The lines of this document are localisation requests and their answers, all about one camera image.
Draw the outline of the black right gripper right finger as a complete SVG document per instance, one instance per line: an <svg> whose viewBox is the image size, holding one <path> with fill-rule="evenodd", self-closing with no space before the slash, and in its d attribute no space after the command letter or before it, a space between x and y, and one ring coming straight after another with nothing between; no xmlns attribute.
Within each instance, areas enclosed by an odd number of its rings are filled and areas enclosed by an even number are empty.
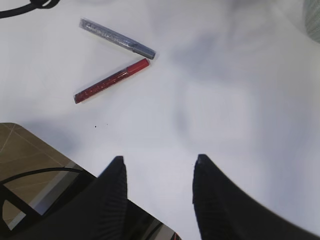
<svg viewBox="0 0 320 240"><path fill-rule="evenodd" d="M192 203L203 240L319 239L247 195L206 154L195 162Z"/></svg>

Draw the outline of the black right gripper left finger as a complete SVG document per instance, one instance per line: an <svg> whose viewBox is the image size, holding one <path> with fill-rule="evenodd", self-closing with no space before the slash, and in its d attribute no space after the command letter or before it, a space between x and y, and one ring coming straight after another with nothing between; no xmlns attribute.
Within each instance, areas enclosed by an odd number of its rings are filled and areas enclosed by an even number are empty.
<svg viewBox="0 0 320 240"><path fill-rule="evenodd" d="M122 156L83 192L16 240L121 240L128 205L127 170Z"/></svg>

